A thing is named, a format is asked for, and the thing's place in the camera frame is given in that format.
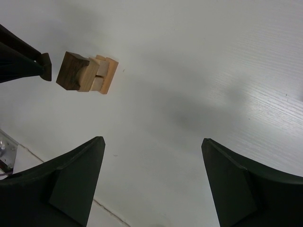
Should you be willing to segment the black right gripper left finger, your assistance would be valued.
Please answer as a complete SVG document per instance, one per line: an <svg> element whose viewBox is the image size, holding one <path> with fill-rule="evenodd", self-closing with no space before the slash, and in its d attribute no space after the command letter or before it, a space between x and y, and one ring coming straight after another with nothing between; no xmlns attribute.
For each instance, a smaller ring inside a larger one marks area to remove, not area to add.
<svg viewBox="0 0 303 227"><path fill-rule="evenodd" d="M85 227L105 141L94 137L70 152L0 182L2 227Z"/></svg>

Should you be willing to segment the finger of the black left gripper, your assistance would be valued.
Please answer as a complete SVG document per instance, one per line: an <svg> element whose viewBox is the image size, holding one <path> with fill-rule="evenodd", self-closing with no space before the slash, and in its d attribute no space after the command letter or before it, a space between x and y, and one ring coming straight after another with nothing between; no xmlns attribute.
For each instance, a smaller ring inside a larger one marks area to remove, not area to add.
<svg viewBox="0 0 303 227"><path fill-rule="evenodd" d="M0 26L0 42L31 60L36 61L41 56L38 50L18 38L3 25Z"/></svg>
<svg viewBox="0 0 303 227"><path fill-rule="evenodd" d="M14 50L0 43L0 82L16 79L42 76L45 72L43 66L35 58Z"/></svg>

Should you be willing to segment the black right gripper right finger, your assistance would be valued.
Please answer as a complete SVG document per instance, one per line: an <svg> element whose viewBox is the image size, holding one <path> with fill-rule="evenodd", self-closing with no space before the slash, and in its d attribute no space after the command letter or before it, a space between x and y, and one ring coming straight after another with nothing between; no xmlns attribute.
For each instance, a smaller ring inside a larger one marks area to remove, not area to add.
<svg viewBox="0 0 303 227"><path fill-rule="evenodd" d="M301 227L303 179L204 139L203 160L222 227Z"/></svg>

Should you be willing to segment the dark wood arch block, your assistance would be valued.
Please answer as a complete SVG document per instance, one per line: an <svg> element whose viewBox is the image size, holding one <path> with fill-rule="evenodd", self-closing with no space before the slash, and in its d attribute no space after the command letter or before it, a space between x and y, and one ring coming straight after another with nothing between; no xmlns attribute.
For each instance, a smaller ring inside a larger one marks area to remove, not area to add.
<svg viewBox="0 0 303 227"><path fill-rule="evenodd" d="M65 52L56 83L65 90L80 89L80 72L89 65L89 60L79 54Z"/></svg>

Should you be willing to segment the dark wood cube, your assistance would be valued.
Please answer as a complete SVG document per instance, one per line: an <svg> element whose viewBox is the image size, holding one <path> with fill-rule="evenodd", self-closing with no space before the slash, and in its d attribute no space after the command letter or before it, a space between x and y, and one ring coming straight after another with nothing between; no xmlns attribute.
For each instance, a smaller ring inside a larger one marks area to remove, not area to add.
<svg viewBox="0 0 303 227"><path fill-rule="evenodd" d="M40 77L46 81L52 81L52 63L49 53L41 54L38 62L43 67L43 74Z"/></svg>

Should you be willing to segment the thin light wood plank block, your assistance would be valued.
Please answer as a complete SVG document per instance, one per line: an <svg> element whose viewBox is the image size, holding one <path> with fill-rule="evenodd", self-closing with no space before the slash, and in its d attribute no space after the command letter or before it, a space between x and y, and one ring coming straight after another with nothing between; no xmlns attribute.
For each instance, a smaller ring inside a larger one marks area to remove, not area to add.
<svg viewBox="0 0 303 227"><path fill-rule="evenodd" d="M89 64L86 66L80 74L79 78L79 92L89 92L92 86L92 83L95 79L97 71L99 69L99 63L94 58L89 58Z"/></svg>

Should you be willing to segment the plain long light wood block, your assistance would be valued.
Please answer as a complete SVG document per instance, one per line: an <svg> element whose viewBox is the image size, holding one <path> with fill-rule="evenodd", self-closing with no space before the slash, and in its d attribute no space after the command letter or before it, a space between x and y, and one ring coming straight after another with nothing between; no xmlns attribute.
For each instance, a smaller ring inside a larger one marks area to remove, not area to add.
<svg viewBox="0 0 303 227"><path fill-rule="evenodd" d="M102 61L106 61L106 58L101 55L96 55L95 60L96 62L101 63Z"/></svg>

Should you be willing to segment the small light wood cube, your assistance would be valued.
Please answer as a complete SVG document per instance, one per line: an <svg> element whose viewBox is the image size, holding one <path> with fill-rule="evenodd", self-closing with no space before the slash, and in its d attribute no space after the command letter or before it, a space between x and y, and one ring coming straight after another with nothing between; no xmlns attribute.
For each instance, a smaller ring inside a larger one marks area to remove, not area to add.
<svg viewBox="0 0 303 227"><path fill-rule="evenodd" d="M100 91L104 82L104 77L96 76L93 80L92 86L90 88L91 91Z"/></svg>

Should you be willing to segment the engraved long light wood block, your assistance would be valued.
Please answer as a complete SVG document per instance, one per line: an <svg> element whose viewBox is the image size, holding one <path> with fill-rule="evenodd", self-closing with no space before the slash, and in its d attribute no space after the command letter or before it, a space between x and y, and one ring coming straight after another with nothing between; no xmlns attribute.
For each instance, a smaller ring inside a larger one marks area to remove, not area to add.
<svg viewBox="0 0 303 227"><path fill-rule="evenodd" d="M111 82L113 80L114 74L116 72L116 69L118 67L118 62L106 57L106 61L109 63L108 65L108 70L107 70L107 75L104 76L104 80L100 89L100 93L103 95L106 95L109 91Z"/></svg>

